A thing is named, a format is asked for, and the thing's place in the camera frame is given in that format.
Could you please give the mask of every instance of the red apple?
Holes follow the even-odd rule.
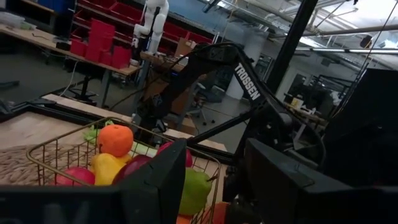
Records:
[[[127,175],[131,174],[140,166],[144,165],[148,161],[150,161],[152,158],[143,156],[143,155],[138,155],[134,156],[119,172],[116,174],[116,176],[113,179],[112,184],[117,184],[120,180],[124,179]]]
[[[159,147],[157,150],[156,154],[158,155],[160,152],[162,152],[164,149],[167,149],[173,142],[167,142]],[[192,167],[193,160],[192,160],[192,155],[189,149],[187,149],[187,157],[185,158],[185,167]]]
[[[65,171],[65,173],[71,175],[72,177],[84,181],[87,184],[94,184],[95,183],[95,176],[92,172],[90,172],[88,169],[84,169],[81,167],[71,167]],[[81,186],[78,182],[75,182],[67,177],[64,177],[62,175],[58,175],[55,178],[56,185],[67,185],[67,186]]]

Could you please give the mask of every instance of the floor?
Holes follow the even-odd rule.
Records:
[[[14,103],[37,98],[41,95],[65,87],[71,80],[71,73],[62,68],[62,58],[53,57],[48,65],[44,63],[44,56],[40,54],[39,48],[18,49],[17,53],[10,55],[0,54],[0,82],[19,80],[20,85],[16,88],[0,90],[0,98]],[[83,75],[75,73],[73,83],[81,81]],[[100,91],[101,81],[99,79],[90,81],[88,89],[93,92]],[[109,88],[109,94],[106,99],[106,105],[112,105],[124,96],[133,92],[133,87],[124,86],[113,82]],[[130,115],[132,98],[115,107],[114,111]],[[238,101],[228,96],[224,97],[222,103],[207,105],[204,113],[209,122],[206,126],[202,124],[202,118],[194,117],[194,123],[199,132],[207,131],[217,124],[224,123],[234,116],[248,110],[249,104],[244,101]],[[241,123],[216,136],[211,137],[212,141],[225,144],[229,152],[234,152],[239,143],[240,137],[246,125]]]

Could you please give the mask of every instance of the wire basket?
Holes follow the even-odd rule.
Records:
[[[135,124],[127,123],[119,118],[103,118],[27,150],[27,158],[37,164],[39,180],[37,185],[57,185],[55,181],[57,175],[71,179],[73,185],[90,185],[68,175],[65,173],[65,170],[70,167],[84,167],[89,169],[91,158],[99,153],[100,150],[96,147],[96,137],[84,138],[84,133],[91,128],[95,130],[95,136],[97,136],[99,128],[104,127],[109,121],[112,121],[114,124],[128,126],[134,130],[134,144],[130,152],[132,157],[138,154],[154,157],[157,148],[161,144],[173,141],[165,136],[156,134]],[[193,157],[193,168],[196,171],[206,172],[213,180],[206,208],[203,208],[202,211],[194,215],[191,223],[211,223],[213,220],[221,164],[214,157],[190,147],[188,149],[194,155],[197,155]]]

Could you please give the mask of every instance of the storage shelf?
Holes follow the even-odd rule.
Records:
[[[114,16],[105,14],[105,13],[103,13],[103,12],[99,12],[99,11],[97,11],[97,10],[95,10],[95,9],[92,9],[92,8],[90,8],[90,7],[87,7],[87,6],[82,5],[82,4],[80,4],[80,3],[77,3],[77,6],[82,7],[83,9],[86,9],[86,10],[88,10],[88,11],[94,12],[95,14],[99,14],[99,15],[101,15],[101,16],[103,16],[103,17],[107,17],[107,18],[112,19],[112,20],[114,20],[114,21],[120,22],[120,23],[122,23],[122,24],[124,24],[124,25],[126,25],[126,26],[129,26],[129,27],[133,27],[133,28],[134,28],[134,24],[130,24],[130,23],[128,23],[128,22],[126,22],[126,21],[123,21],[123,20],[121,20],[121,19],[118,19],[118,18],[116,18],[116,17],[114,17]]]
[[[78,23],[78,22],[73,21],[73,24],[74,24],[74,25],[77,25],[77,26],[80,26],[80,27],[82,27],[82,28],[85,28],[85,29],[90,30],[90,27],[88,27],[88,26],[86,26],[86,25],[83,25],[83,24],[80,24],[80,23]],[[121,42],[124,42],[124,43],[127,43],[127,44],[130,44],[130,42],[128,42],[128,41],[126,41],[126,40],[123,40],[123,39],[120,39],[119,37],[113,37],[113,39],[118,40],[118,41],[121,41]]]

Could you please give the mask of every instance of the ceiling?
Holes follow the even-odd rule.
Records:
[[[372,37],[370,47],[398,48],[398,30],[378,32],[386,23],[396,0],[358,0],[356,5],[353,3],[354,1],[346,0],[318,0],[306,31],[307,34],[313,34],[313,36],[302,37],[300,46],[360,49],[361,40],[370,35]],[[218,7],[233,11],[235,22],[246,23],[258,32],[268,30],[271,33],[271,39],[276,42],[283,42],[283,37],[289,31],[299,5],[298,0],[220,0],[218,3]],[[398,24],[397,16],[398,7],[392,13],[387,25]],[[373,29],[374,32],[357,33],[355,31],[358,28],[376,26],[380,29]],[[348,35],[324,35],[327,32],[339,30],[353,31]],[[364,64],[366,56],[345,53],[329,53],[328,55],[343,59],[357,67]],[[369,59],[398,70],[398,56],[371,54]]]

